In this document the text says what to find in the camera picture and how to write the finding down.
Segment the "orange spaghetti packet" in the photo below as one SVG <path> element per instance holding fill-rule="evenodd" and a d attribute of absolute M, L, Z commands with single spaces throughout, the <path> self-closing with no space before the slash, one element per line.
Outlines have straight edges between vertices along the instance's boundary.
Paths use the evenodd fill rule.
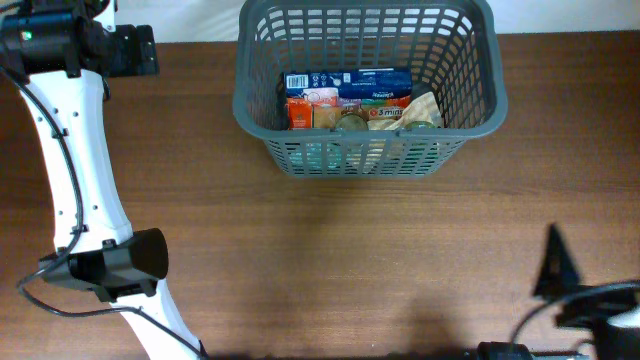
<path fill-rule="evenodd" d="M 357 116 L 365 123 L 372 120 L 398 120 L 410 102 L 410 96 L 390 99 L 335 98 L 324 102 L 288 98 L 285 110 L 292 130 L 336 128 L 345 117 Z"/>

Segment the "green lid glass jar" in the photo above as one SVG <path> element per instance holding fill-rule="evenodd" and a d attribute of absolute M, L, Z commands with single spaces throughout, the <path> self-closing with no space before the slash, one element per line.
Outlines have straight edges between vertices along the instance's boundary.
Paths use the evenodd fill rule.
<path fill-rule="evenodd" d="M 406 130 L 416 130 L 416 129 L 434 129 L 436 125 L 427 121 L 414 121 L 408 123 L 405 126 Z M 409 161 L 418 161 L 422 158 L 429 158 L 436 155 L 436 148 L 429 143 L 415 143 L 412 144 L 409 152 L 407 154 L 407 159 Z"/>

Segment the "teal white snack packet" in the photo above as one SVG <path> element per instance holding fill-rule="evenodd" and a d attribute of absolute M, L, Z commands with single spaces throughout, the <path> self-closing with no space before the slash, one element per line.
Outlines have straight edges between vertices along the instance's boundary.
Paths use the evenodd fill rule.
<path fill-rule="evenodd" d="M 341 148 L 336 143 L 323 145 L 322 143 L 292 144 L 286 147 L 291 166 L 296 173 L 305 170 L 309 172 L 321 172 L 337 170 L 342 164 Z"/>

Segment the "beige paper pouch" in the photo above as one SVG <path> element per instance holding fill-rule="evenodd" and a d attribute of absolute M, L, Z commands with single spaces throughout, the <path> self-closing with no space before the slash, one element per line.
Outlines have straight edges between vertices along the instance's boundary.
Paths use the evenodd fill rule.
<path fill-rule="evenodd" d="M 411 100 L 398 120 L 372 120 L 367 126 L 371 131 L 398 131 L 406 130 L 405 126 L 414 121 L 431 122 L 436 125 L 434 129 L 444 127 L 444 120 L 432 92 Z M 390 174 L 396 167 L 402 167 L 400 161 L 404 153 L 405 144 L 399 140 L 373 140 L 367 150 L 366 168 L 369 171 L 377 169 L 383 174 Z"/>

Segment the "silver tin can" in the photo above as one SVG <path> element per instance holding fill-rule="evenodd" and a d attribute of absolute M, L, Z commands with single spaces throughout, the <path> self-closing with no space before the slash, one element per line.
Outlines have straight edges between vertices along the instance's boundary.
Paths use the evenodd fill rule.
<path fill-rule="evenodd" d="M 343 115 L 335 125 L 337 131 L 367 131 L 366 121 L 355 113 Z M 352 166 L 358 166 L 361 159 L 362 145 L 356 143 L 348 143 L 346 145 L 347 161 Z"/>

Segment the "grey plastic shopping basket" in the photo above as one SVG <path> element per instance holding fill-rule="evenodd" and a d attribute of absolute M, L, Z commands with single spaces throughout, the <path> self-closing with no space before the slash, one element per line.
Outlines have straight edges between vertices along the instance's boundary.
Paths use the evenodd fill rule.
<path fill-rule="evenodd" d="M 438 129 L 337 131 L 289 128 L 284 73 L 407 68 L 412 93 L 435 95 L 444 120 Z M 233 113 L 261 139 L 276 165 L 303 178 L 422 177 L 435 172 L 466 141 L 497 130 L 508 109 L 501 55 L 489 4 L 474 1 L 250 0 L 239 15 Z M 373 140 L 399 140 L 405 153 L 392 173 L 369 171 Z M 336 143 L 337 170 L 293 171 L 286 147 Z M 358 166 L 346 145 L 362 145 Z M 412 144 L 429 143 L 436 155 L 409 161 Z"/>

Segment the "blue cardboard food box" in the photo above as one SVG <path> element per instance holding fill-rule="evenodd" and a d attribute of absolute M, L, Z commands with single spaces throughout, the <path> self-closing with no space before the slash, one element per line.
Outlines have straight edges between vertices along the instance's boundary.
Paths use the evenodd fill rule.
<path fill-rule="evenodd" d="M 413 87 L 407 68 L 284 73 L 283 84 L 288 98 L 311 102 L 402 98 L 409 96 Z"/>

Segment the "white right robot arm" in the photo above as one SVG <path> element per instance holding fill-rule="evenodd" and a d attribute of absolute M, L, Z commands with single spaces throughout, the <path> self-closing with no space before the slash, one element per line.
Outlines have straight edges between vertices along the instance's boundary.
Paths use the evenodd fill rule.
<path fill-rule="evenodd" d="M 558 226 L 548 228 L 545 254 L 532 296 L 540 304 L 519 320 L 506 342 L 482 342 L 472 359 L 585 359 L 578 351 L 534 353 L 517 342 L 534 318 L 557 306 L 554 324 L 587 330 L 598 359 L 639 357 L 639 280 L 585 285 Z"/>

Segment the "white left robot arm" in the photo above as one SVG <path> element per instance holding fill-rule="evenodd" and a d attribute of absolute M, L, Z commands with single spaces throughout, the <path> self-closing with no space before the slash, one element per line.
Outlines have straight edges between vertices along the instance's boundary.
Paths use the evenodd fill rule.
<path fill-rule="evenodd" d="M 119 25 L 116 11 L 113 1 L 1 7 L 1 71 L 33 118 L 55 211 L 54 250 L 34 278 L 93 293 L 152 359 L 203 359 L 168 289 L 163 233 L 134 230 L 115 185 L 103 119 L 108 82 L 159 71 L 152 28 Z"/>

